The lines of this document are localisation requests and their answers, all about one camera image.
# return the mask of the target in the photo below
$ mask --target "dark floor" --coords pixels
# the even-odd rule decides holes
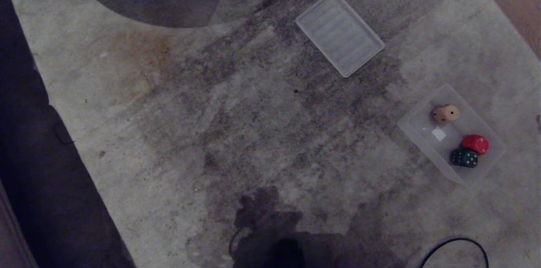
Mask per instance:
[[[0,178],[41,268],[134,267],[0,0]]]

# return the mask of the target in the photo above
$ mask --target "green die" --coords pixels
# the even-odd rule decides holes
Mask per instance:
[[[451,153],[451,162],[457,166],[475,168],[479,162],[479,157],[472,150],[456,149]]]

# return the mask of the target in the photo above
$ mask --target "red die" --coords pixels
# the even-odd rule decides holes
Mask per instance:
[[[483,155],[489,151],[489,141],[481,135],[470,135],[462,139],[462,147],[474,150],[477,155]]]

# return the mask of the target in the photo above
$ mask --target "dice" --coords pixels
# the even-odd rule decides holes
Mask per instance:
[[[452,123],[458,116],[460,116],[460,111],[456,106],[447,104],[446,106],[437,107],[432,111],[432,116],[435,121],[439,123]]]
[[[475,168],[479,162],[479,157],[472,150],[460,148],[451,153],[451,162],[457,166]]]
[[[462,147],[483,155],[490,149],[489,141],[481,135],[469,135],[462,139]]]

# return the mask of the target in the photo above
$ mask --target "clear plastic tray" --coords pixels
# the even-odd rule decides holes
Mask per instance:
[[[452,104],[460,110],[460,117],[453,123],[442,125],[432,117],[437,106]],[[398,121],[398,127],[417,145],[447,178],[465,186],[472,186],[494,166],[506,151],[500,137],[450,86],[444,85],[421,100]],[[462,138],[478,134],[490,142],[490,150],[479,156],[475,168],[451,164],[452,150],[458,148]]]
[[[344,78],[385,47],[345,0],[319,0],[296,23]]]

